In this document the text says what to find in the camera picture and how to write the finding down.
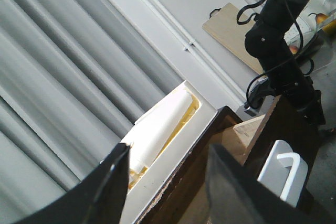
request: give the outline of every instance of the black wire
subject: black wire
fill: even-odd
[[[303,34],[302,34],[302,31],[301,31],[301,28],[299,27],[299,24],[297,23],[297,21],[296,21],[295,18],[293,17],[293,14],[292,14],[292,12],[291,12],[289,6],[288,6],[288,1],[287,1],[287,0],[285,0],[285,6],[286,6],[286,9],[287,9],[287,11],[288,11],[288,13],[289,13],[289,15],[290,15],[290,18],[291,18],[292,21],[294,22],[294,24],[295,24],[295,26],[296,26],[296,28],[297,28],[297,30],[298,30],[298,32],[299,32],[299,36],[300,36],[300,47],[299,47],[299,50],[298,50],[298,52],[297,52],[297,54],[296,54],[296,55],[298,56],[298,55],[301,54],[301,51],[302,51],[302,49],[303,49]],[[252,109],[258,109],[258,107],[254,107],[254,106],[252,106],[252,104],[251,104],[251,102],[250,102],[250,100],[249,100],[249,91],[250,91],[250,88],[251,88],[252,84],[253,84],[256,80],[258,80],[260,77],[267,75],[268,73],[270,73],[270,72],[274,71],[275,69],[277,69],[277,68],[283,66],[284,64],[290,62],[291,60],[292,60],[292,58],[289,58],[288,60],[286,60],[286,61],[280,63],[279,65],[276,65],[275,67],[269,69],[268,71],[266,71],[266,72],[264,72],[264,73],[258,75],[257,77],[254,77],[254,78],[252,79],[252,81],[249,83],[249,85],[247,86],[247,89],[246,89],[246,102],[247,102],[247,104],[248,104]],[[311,69],[308,71],[308,73],[307,73],[306,75],[311,74],[311,72],[313,71],[313,69],[314,69],[314,62],[313,62],[313,61],[311,61],[311,65],[312,65],[312,67],[311,67]]]
[[[250,15],[250,17],[245,20],[245,21],[239,21],[241,15],[248,9],[252,9],[252,8],[255,8],[255,7],[258,7],[259,5],[261,5],[263,2],[265,2],[265,0],[259,0],[258,2],[252,4],[252,5],[247,5],[247,6],[244,6],[242,9],[239,10],[238,14],[237,14],[237,24],[239,25],[245,25],[247,23],[249,23],[252,19],[253,16],[258,16],[257,13],[252,13]]]
[[[215,12],[219,12],[220,10],[221,10],[221,8],[213,9],[212,12],[210,12],[210,14],[209,14],[209,19],[212,18],[212,15],[213,15]]]
[[[303,75],[305,76],[308,76],[310,75],[311,73],[313,73],[314,71],[314,67],[315,67],[315,62],[311,59],[311,58],[308,58],[309,62],[310,62],[310,69],[307,73],[304,73]]]

